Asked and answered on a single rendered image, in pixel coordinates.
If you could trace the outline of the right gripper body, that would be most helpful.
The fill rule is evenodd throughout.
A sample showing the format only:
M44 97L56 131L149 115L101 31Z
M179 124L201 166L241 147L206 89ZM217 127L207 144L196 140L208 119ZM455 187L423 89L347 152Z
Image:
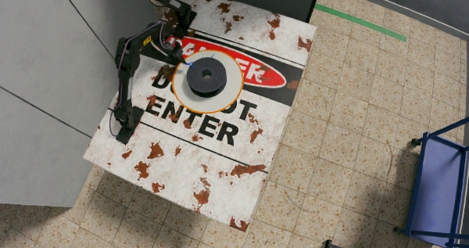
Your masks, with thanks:
M165 48L169 48L172 44L169 43L168 41L166 41L165 43L166 45L163 45ZM163 47L161 47L160 49L166 53L168 55L168 57L165 59L166 61L169 60L171 61L173 59L173 55L172 54L176 54L176 52L179 50L179 48L181 47L180 46L180 42L178 41L177 44L175 44L175 47L172 45L172 47L170 49L164 49ZM172 50L173 49L173 50ZM171 51L172 50L172 51ZM171 52L170 52L171 51ZM170 52L170 53L169 53Z

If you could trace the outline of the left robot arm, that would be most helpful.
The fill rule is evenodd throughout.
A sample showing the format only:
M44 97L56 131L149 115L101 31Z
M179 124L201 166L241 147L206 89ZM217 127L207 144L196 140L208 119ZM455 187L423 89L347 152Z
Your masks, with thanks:
M172 33L173 36L183 38L188 28L192 24L192 21L197 15L197 12L191 12L191 6L187 3L181 2L180 0L155 0L164 5L174 8L175 16L178 18L178 25Z

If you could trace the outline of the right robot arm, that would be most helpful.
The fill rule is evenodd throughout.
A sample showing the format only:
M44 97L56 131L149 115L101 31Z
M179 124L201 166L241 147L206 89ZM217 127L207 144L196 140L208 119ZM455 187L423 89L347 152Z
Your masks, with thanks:
M152 27L155 24L156 23L151 22L150 24L148 24L145 30ZM124 49L125 44L127 43L127 41L133 38L130 42L128 42L127 47L126 47L126 50L129 51L129 55L127 53L124 53L124 57L123 57L121 67L120 67L120 79L122 81L122 85L121 85L121 91L120 91L120 79L119 79L119 92L118 92L118 100L116 103L116 106L118 106L119 101L120 101L120 106L118 108L116 108L116 106L114 107L115 109L114 117L116 118L117 121L120 122L120 125L122 126L116 137L116 140L124 144L127 144L130 141L135 128L137 127L143 113L145 112L140 107L132 106L132 102L131 102L133 78L134 78L135 71L138 69L139 64L140 64L140 49L151 41L153 41L152 43L156 45L159 49L161 48L162 45L159 39L161 26L162 24L159 24L144 32L141 31L143 33L142 34L140 34L141 32L138 33L140 35L136 34L138 36L135 38L134 36L129 37L129 38L122 37L120 38L118 42L116 56L115 56L115 64L116 64L117 69L119 68L119 65L120 65L120 59L123 54L122 51ZM172 35L172 33L173 33L173 30L170 27L170 25L164 23L162 34L161 34L161 40L162 40L163 45L166 45L165 44L166 40Z

